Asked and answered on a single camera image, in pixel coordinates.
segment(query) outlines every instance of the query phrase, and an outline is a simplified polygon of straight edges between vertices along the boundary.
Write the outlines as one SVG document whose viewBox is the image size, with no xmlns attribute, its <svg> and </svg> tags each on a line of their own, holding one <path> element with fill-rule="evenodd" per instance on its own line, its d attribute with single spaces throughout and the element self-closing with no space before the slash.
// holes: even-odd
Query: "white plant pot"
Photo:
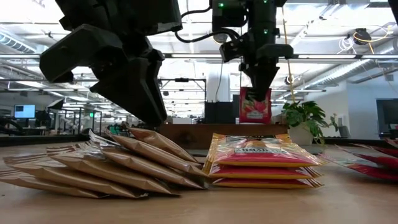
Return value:
<svg viewBox="0 0 398 224">
<path fill-rule="evenodd" d="M 310 146 L 312 145 L 313 135 L 304 127 L 304 124 L 300 124 L 294 128 L 290 127 L 287 132 L 293 143 L 296 143 L 299 146 Z"/>
</svg>

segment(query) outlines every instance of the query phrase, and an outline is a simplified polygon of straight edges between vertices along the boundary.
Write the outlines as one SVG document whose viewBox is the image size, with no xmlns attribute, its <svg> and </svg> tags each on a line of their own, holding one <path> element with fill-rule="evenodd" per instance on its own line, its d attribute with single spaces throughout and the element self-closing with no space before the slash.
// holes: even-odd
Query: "wooden table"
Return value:
<svg viewBox="0 0 398 224">
<path fill-rule="evenodd" d="M 0 148 L 0 157 L 43 146 Z M 348 157 L 334 149 L 327 154 Z M 211 189 L 181 198 L 85 199 L 0 183 L 0 223 L 397 223 L 398 186 L 328 164 L 312 190 Z"/>
</svg>

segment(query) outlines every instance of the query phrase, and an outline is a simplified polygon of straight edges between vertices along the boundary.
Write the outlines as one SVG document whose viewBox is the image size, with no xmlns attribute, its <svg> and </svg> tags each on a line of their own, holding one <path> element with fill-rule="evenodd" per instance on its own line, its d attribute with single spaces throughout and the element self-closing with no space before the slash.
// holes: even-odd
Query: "potted plant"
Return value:
<svg viewBox="0 0 398 224">
<path fill-rule="evenodd" d="M 300 104 L 286 103 L 282 113 L 286 115 L 289 125 L 289 136 L 293 143 L 299 145 L 311 145 L 315 140 L 318 144 L 324 144 L 321 128 L 334 126 L 338 130 L 335 118 L 336 114 L 330 117 L 330 123 L 325 121 L 325 112 L 314 101 Z"/>
</svg>

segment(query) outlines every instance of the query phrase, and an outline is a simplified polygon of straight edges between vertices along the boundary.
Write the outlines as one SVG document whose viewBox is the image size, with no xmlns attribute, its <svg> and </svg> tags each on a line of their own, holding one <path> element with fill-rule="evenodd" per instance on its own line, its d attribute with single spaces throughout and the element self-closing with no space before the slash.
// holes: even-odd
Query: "ceiling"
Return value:
<svg viewBox="0 0 398 224">
<path fill-rule="evenodd" d="M 286 34 L 283 27 L 282 9 L 277 10 L 277 27 L 280 29 L 281 38 L 277 39 L 278 44 L 284 44 L 285 35 L 289 44 L 294 46 L 295 54 L 368 54 L 368 45 L 354 45 L 350 49 L 341 46 L 347 34 L 353 34 L 356 28 L 366 28 L 373 39 L 380 39 L 373 43 L 373 47 L 378 47 L 398 33 L 398 28 L 391 9 L 386 7 L 383 0 L 345 0 L 347 4 L 331 5 L 330 0 L 308 1 L 308 0 L 288 0 L 284 8 L 286 20 Z M 24 44 L 29 49 L 33 49 L 39 54 L 60 39 L 64 38 L 69 32 L 63 30 L 58 20 L 63 17 L 62 12 L 52 0 L 3 0 L 0 7 L 0 34 L 7 35 L 19 43 Z M 208 1 L 198 0 L 178 0 L 180 12 L 195 9 L 205 9 Z M 203 36 L 211 30 L 211 11 L 203 14 L 192 14 L 183 18 L 184 29 L 179 32 L 184 39 L 192 39 Z M 237 32 L 246 32 L 247 28 L 235 29 Z M 212 38 L 196 42 L 194 44 L 184 44 L 179 42 L 173 33 L 150 36 L 154 48 L 163 53 L 178 54 L 218 54 L 218 45 Z M 0 44 L 1 54 L 21 54 L 8 46 Z M 12 59 L 8 60 L 18 68 L 33 71 L 3 74 L 3 78 L 35 78 L 42 77 L 39 63 L 36 60 Z M 290 70 L 295 78 L 295 86 L 309 82 L 319 74 L 337 66 L 336 62 L 324 63 L 291 63 Z M 218 59 L 172 59 L 164 61 L 159 72 L 159 78 L 196 78 L 204 79 L 212 70 L 219 71 L 221 60 Z M 224 64 L 223 73 L 230 75 L 230 89 L 238 90 L 240 84 L 249 86 L 250 79 L 238 71 L 239 62 Z M 285 78 L 289 75 L 287 63 L 279 64 L 280 70 L 272 83 L 272 88 L 276 90 L 286 90 Z M 92 80 L 95 76 L 88 68 L 77 68 L 73 71 L 78 74 L 76 78 Z M 11 83 L 11 88 L 30 88 L 23 83 Z M 104 101 L 102 97 L 88 93 L 85 90 L 94 85 L 95 82 L 76 82 L 74 85 L 52 85 L 43 83 L 46 88 L 53 89 L 82 89 L 77 93 L 52 91 L 54 95 L 79 96 L 88 98 L 91 101 Z M 191 89 L 196 91 L 170 91 L 169 96 L 164 98 L 169 114 L 180 116 L 201 115 L 203 113 L 204 92 L 194 82 L 189 83 L 168 83 L 165 90 Z M 280 93 L 274 93 L 273 98 L 278 99 Z"/>
</svg>

